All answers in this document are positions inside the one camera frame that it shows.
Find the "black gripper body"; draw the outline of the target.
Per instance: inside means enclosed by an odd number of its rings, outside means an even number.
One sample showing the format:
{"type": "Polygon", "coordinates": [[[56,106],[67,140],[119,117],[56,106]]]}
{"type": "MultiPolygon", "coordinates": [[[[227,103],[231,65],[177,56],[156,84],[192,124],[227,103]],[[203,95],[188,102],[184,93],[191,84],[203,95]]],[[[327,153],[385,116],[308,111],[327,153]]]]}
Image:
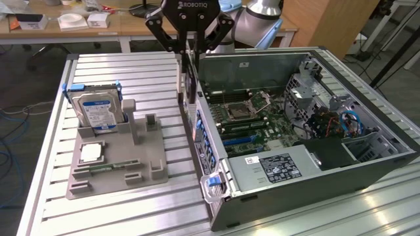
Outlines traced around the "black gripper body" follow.
{"type": "Polygon", "coordinates": [[[164,0],[161,11],[177,33],[205,31],[220,14],[217,0],[164,0]]]}

